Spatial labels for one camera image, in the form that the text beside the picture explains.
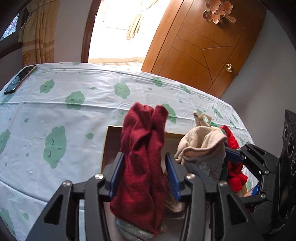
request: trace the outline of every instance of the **bed sheet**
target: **bed sheet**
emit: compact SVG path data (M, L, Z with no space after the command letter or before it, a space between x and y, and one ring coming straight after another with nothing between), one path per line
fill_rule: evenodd
M253 143L229 104L153 74L87 63L40 64L14 94L4 95L6 86L0 91L0 216L19 241L64 180L83 182L100 171L107 126L122 126L135 102L164 105L167 132L187 133L197 110L229 126L240 146ZM250 189L257 180L244 173ZM84 240L83 202L80 208Z

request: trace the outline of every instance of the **metal bolt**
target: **metal bolt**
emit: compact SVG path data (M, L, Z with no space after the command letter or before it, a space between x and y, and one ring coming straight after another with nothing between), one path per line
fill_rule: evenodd
M225 186L227 186L227 182L225 182L225 181L220 181L220 182L219 182L219 185L220 185L221 187L225 187Z
M94 178L97 179L97 180L101 180L101 179L104 178L104 175L101 174L101 173L98 173L98 174L95 174Z
M66 187L68 187L68 186L70 186L71 185L71 182L70 181L64 181L63 182L63 186L66 188Z
M195 178L195 175L193 173L188 173L186 175L186 178L189 179L189 180L193 180Z

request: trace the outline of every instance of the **red garment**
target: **red garment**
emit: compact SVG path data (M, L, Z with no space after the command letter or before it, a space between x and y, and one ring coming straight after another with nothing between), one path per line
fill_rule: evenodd
M154 235L160 230L165 211L166 185L160 166L168 111L135 103L124 119L121 151L125 169L111 212Z
M221 126L220 128L222 128L226 133L228 146L232 149L239 148L239 144L229 128L227 126ZM227 182L236 193L242 190L243 185L245 185L248 180L248 177L242 173L242 168L243 164L241 162L228 162Z

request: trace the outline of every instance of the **blue gripper pad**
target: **blue gripper pad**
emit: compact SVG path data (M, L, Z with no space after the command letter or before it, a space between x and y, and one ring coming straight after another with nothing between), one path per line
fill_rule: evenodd
M112 200L113 197L115 197L117 194L119 183L120 183L121 177L123 175L124 167L125 167L124 154L120 153L120 155L118 155L116 158L118 158L119 160L117 160L118 163L116 165L116 168L114 170L113 176L110 181L110 193L109 193L110 200Z
M231 162L244 162L244 159L242 158L241 154L234 149L225 148L226 157L225 159Z
M177 171L179 171L178 163L176 163L175 158L167 153L165 155L165 165L168 172L168 179L170 181L170 186L172 188L173 196L177 199L177 201L181 200L181 193L180 193L180 178L182 176L178 175Z
M253 189L253 191L252 191L252 196L253 195L256 195L256 194L258 194L259 193L259 185L257 184L257 186Z

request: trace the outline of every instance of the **doorway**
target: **doorway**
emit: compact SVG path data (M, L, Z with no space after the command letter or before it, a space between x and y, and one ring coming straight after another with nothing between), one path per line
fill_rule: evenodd
M140 71L170 0L102 0L89 63Z

